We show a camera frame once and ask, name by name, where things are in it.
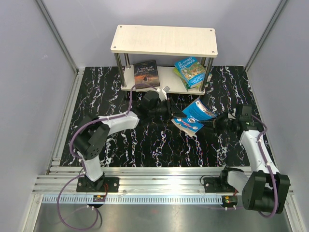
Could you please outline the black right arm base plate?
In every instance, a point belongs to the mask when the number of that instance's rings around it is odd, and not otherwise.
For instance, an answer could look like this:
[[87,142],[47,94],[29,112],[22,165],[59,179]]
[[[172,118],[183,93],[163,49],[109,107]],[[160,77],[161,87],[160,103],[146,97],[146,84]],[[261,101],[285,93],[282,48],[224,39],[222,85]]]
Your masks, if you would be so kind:
[[235,188],[220,177],[203,176],[201,183],[205,193],[242,193],[243,188]]

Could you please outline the blue 26-Storey Treehouse book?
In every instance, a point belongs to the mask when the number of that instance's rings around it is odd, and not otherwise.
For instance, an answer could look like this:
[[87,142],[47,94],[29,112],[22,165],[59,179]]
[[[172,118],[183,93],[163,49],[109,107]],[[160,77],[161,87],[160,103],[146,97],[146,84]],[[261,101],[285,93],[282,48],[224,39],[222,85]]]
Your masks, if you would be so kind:
[[200,85],[205,78],[205,68],[195,57],[188,57],[175,62],[175,68],[185,79],[189,87]]

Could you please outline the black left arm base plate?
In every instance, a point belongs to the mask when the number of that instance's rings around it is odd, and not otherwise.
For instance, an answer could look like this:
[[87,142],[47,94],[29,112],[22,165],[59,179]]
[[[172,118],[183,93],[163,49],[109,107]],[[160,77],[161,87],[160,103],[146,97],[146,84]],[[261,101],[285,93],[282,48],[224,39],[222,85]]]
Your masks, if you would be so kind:
[[117,193],[119,190],[120,178],[118,177],[102,177],[92,182],[88,177],[78,178],[76,187],[77,192],[105,192]]

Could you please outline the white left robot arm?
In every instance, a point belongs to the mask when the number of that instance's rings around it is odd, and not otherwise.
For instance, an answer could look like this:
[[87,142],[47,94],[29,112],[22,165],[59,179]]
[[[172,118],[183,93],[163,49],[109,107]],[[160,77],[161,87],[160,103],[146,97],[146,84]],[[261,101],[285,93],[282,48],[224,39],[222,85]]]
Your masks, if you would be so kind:
[[105,173],[101,170],[99,155],[108,136],[135,129],[138,124],[150,117],[164,119],[185,118],[165,90],[150,90],[140,101],[135,101],[130,93],[129,107],[126,112],[97,118],[85,117],[70,141],[70,153],[77,157],[84,169],[78,177],[82,183],[98,192],[105,186]]

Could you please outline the light green 65-Storey Treehouse book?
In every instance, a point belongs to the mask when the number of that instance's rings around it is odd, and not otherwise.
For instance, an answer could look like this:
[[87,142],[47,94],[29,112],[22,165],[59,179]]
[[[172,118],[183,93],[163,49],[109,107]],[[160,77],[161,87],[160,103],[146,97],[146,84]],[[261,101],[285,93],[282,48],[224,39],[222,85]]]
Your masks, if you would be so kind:
[[179,73],[179,71],[177,70],[177,68],[173,68],[173,72],[180,78],[182,77],[182,75]]

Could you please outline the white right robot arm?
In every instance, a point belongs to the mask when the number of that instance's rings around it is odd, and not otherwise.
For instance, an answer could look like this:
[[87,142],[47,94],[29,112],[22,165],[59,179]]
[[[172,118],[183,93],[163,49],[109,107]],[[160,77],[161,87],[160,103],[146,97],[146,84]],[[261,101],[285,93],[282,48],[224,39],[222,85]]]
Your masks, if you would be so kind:
[[215,134],[233,132],[244,147],[251,175],[240,168],[225,167],[218,177],[202,176],[206,193],[238,192],[246,210],[257,211],[265,218],[282,213],[290,187],[290,179],[281,174],[272,161],[264,142],[267,126],[252,114],[247,104],[237,105],[234,112],[224,112],[202,121]]

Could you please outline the blue thin children's book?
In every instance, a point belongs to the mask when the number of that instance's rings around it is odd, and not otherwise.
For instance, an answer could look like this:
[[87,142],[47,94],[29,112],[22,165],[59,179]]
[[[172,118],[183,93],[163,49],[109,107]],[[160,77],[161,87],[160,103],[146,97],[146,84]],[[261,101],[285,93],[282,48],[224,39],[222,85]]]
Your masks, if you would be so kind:
[[171,122],[190,137],[193,137],[204,126],[201,123],[202,121],[217,117],[199,98],[194,100],[182,112],[185,114],[185,117],[174,117]]

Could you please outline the dark Tale of Two Cities book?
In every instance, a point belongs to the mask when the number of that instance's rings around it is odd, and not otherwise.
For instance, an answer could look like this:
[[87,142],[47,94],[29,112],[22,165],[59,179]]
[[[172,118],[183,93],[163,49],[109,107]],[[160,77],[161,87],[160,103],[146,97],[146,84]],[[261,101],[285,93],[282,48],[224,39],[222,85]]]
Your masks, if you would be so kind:
[[145,61],[134,64],[134,79],[135,84],[147,84],[153,87],[160,86],[160,80],[155,60]]

